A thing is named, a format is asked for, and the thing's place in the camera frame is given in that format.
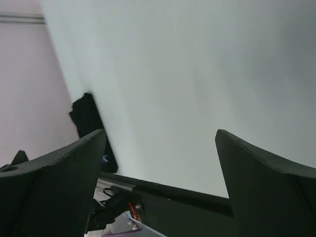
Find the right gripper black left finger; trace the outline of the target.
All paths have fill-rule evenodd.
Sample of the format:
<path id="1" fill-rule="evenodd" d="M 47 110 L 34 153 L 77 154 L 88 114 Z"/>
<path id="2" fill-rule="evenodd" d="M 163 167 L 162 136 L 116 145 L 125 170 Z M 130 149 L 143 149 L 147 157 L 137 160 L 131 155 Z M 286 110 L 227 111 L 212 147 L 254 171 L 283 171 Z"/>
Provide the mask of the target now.
<path id="1" fill-rule="evenodd" d="M 81 237 L 106 144 L 102 129 L 0 174 L 3 237 Z"/>

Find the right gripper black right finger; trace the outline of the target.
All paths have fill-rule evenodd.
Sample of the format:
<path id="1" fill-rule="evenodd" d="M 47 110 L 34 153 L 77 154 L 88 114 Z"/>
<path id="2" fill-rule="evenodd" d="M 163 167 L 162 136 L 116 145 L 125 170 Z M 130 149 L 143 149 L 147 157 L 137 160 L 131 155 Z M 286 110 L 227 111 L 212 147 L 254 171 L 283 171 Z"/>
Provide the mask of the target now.
<path id="1" fill-rule="evenodd" d="M 241 237 L 313 237 L 316 170 L 256 147 L 225 130 L 215 136 Z"/>

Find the left arm base motor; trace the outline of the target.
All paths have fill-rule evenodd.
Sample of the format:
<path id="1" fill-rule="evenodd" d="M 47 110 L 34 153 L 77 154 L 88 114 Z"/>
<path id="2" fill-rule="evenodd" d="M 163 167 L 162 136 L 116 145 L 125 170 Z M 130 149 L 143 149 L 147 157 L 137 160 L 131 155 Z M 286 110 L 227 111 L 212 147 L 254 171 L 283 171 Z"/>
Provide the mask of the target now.
<path id="1" fill-rule="evenodd" d="M 140 221 L 144 214 L 141 200 L 137 194 L 120 188 L 102 188 L 105 200 L 93 200 L 92 209 L 87 221 L 85 232 L 105 229 L 108 224 L 125 212 L 130 212 L 131 217 Z"/>

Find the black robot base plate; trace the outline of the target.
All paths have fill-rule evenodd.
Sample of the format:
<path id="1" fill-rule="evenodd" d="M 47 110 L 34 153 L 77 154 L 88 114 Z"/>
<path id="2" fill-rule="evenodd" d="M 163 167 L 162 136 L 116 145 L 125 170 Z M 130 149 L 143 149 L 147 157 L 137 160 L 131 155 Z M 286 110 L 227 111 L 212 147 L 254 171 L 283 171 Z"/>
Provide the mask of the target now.
<path id="1" fill-rule="evenodd" d="M 101 174 L 97 187 L 134 198 L 141 223 L 164 236 L 238 236 L 227 198 L 110 173 Z"/>

